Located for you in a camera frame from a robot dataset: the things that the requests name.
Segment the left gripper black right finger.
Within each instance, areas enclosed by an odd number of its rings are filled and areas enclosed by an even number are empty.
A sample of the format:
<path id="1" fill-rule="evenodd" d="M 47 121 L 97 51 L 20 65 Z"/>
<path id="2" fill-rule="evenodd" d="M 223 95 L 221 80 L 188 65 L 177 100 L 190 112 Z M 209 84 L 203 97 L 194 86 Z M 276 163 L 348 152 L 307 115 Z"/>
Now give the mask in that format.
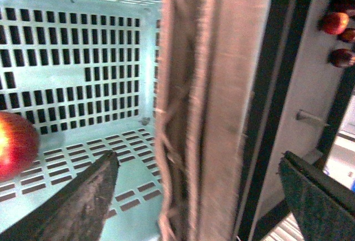
<path id="1" fill-rule="evenodd" d="M 278 172 L 304 240 L 354 240 L 354 192 L 290 151 Z"/>

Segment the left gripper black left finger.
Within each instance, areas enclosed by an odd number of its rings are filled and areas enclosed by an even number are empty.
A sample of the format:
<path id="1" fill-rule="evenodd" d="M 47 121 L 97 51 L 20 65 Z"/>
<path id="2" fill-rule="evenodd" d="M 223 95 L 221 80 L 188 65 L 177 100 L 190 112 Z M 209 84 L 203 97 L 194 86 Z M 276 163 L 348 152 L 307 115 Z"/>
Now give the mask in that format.
<path id="1" fill-rule="evenodd" d="M 118 177 L 106 151 L 39 208 L 1 233 L 1 240 L 99 240 Z"/>

